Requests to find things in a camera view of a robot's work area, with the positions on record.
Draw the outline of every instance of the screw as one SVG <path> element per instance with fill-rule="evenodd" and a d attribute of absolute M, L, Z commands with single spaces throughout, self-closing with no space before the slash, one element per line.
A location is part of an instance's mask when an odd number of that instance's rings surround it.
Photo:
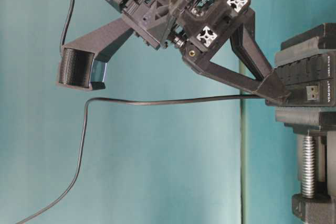
<path fill-rule="evenodd" d="M 313 199 L 315 197 L 316 159 L 315 140 L 312 136 L 303 138 L 302 149 L 302 196 Z"/>
<path fill-rule="evenodd" d="M 189 51 L 189 56 L 190 57 L 194 57 L 196 55 L 194 50 Z"/>

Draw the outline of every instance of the wire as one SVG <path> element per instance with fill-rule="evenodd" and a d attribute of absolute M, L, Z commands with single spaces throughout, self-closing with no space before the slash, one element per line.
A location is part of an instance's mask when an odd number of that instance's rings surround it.
<path fill-rule="evenodd" d="M 68 11 L 68 16 L 67 16 L 67 19 L 65 21 L 64 28 L 63 28 L 63 31 L 62 31 L 61 41 L 59 43 L 59 53 L 61 54 L 61 56 L 62 56 L 62 46 L 64 45 L 65 39 L 67 37 L 69 24 L 70 24 L 70 21 L 71 21 L 72 13 L 74 11 L 74 6 L 75 6 L 75 0 L 70 0 L 70 7 L 69 7 L 69 11 Z"/>
<path fill-rule="evenodd" d="M 69 12 L 68 16 L 64 25 L 64 29 L 61 35 L 61 40 L 60 40 L 60 46 L 59 46 L 59 51 L 60 54 L 62 55 L 62 46 L 65 43 L 66 35 L 68 32 L 70 20 L 72 17 L 72 13 L 74 11 L 74 5 L 75 5 L 75 0 L 70 1 L 70 7 L 69 7 Z M 83 122 L 83 128 L 82 128 L 82 137 L 80 140 L 80 146 L 79 146 L 79 153 L 78 153 L 78 160 L 77 160 L 77 167 L 76 167 L 76 172 L 75 176 L 72 179 L 71 183 L 67 187 L 67 189 L 57 198 L 55 199 L 52 203 L 50 203 L 48 206 L 42 208 L 40 211 L 36 212 L 35 214 L 23 219 L 22 221 L 17 222 L 16 224 L 24 224 L 35 217 L 43 214 L 45 211 L 49 210 L 52 208 L 54 205 L 59 203 L 68 193 L 69 191 L 73 188 L 75 182 L 77 181 L 80 168 L 81 168 L 81 162 L 82 162 L 82 156 L 83 156 L 83 148 L 84 148 L 84 141 L 85 141 L 85 135 L 86 135 L 86 129 L 87 129 L 87 123 L 88 123 L 88 112 L 89 112 L 89 104 L 91 102 L 95 101 L 100 101 L 100 102 L 110 102 L 110 103 L 119 103 L 119 104 L 127 104 L 127 105 L 137 105 L 137 106 L 156 106 L 156 105 L 175 105 L 175 104 L 188 104 L 188 103 L 201 103 L 201 102 L 212 102 L 212 101 L 224 101 L 224 100 L 235 100 L 235 99 L 261 99 L 260 97 L 256 95 L 224 95 L 220 97 L 205 97 L 205 98 L 194 98 L 194 99 L 185 99 L 185 100 L 166 100 L 166 101 L 149 101 L 149 102 L 140 102 L 140 101 L 129 101 L 129 100 L 120 100 L 120 99 L 113 99 L 113 98 L 92 98 L 88 100 L 85 103 L 84 107 L 84 122 Z"/>
<path fill-rule="evenodd" d="M 224 101 L 224 100 L 237 100 L 237 99 L 261 99 L 256 95 L 224 95 L 220 97 L 205 97 L 205 98 L 195 98 L 195 99 L 185 99 L 185 100 L 166 100 L 166 101 L 150 101 L 150 102 L 139 102 L 139 101 L 128 101 L 128 100 L 120 100 L 120 99 L 112 99 L 112 98 L 92 98 L 85 103 L 84 107 L 84 123 L 82 129 L 82 137 L 80 140 L 80 147 L 79 147 L 79 154 L 78 154 L 78 161 L 77 161 L 77 168 L 75 172 L 75 176 L 72 179 L 68 188 L 52 203 L 50 203 L 45 208 L 42 208 L 40 211 L 36 212 L 35 214 L 25 218 L 22 221 L 17 222 L 16 224 L 24 224 L 35 217 L 41 215 L 45 211 L 49 210 L 51 207 L 59 203 L 72 189 L 74 186 L 81 167 L 82 156 L 83 156 L 83 148 L 84 148 L 84 141 L 88 123 L 88 113 L 89 113 L 89 105 L 92 102 L 100 101 L 100 102 L 110 102 L 110 103 L 119 103 L 119 104 L 127 104 L 127 105 L 137 105 L 137 106 L 157 106 L 157 105 L 176 105 L 176 104 L 187 104 L 187 103 L 201 103 L 201 102 L 212 102 L 212 101 Z"/>

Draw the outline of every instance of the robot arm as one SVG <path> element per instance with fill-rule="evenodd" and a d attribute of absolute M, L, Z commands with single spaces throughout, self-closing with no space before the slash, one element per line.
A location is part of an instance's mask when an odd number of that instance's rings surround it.
<path fill-rule="evenodd" d="M 106 0 L 122 16 L 64 45 L 58 83 L 70 88 L 105 88 L 106 63 L 133 31 L 158 50 L 174 44 L 196 73 L 283 104 L 290 92 L 255 42 L 251 0 Z M 211 59 L 230 39 L 255 79 Z"/>

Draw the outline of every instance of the usb port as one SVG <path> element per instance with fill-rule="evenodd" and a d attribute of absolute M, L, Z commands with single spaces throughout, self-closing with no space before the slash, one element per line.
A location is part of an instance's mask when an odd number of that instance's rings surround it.
<path fill-rule="evenodd" d="M 318 101 L 320 99 L 319 86 L 307 86 L 307 100 Z"/>

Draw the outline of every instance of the blue wall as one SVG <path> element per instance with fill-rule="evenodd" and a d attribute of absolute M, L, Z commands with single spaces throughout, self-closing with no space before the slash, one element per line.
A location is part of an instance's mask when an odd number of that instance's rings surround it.
<path fill-rule="evenodd" d="M 280 43 L 336 22 L 336 0 L 252 0 L 256 38 L 270 62 Z M 244 223 L 301 223 L 291 213 L 297 181 L 296 138 L 263 101 L 244 103 Z"/>
<path fill-rule="evenodd" d="M 107 89 L 55 86 L 69 0 L 0 0 L 0 223 L 54 200 L 73 177 L 84 102 L 234 94 L 197 76 L 173 48 L 132 37 L 108 65 Z M 119 15 L 76 0 L 68 40 Z M 228 48 L 222 55 L 232 55 Z M 238 70 L 232 58 L 222 62 Z M 83 167 L 70 194 L 31 223 L 240 223 L 239 102 L 135 108 L 92 105 Z"/>

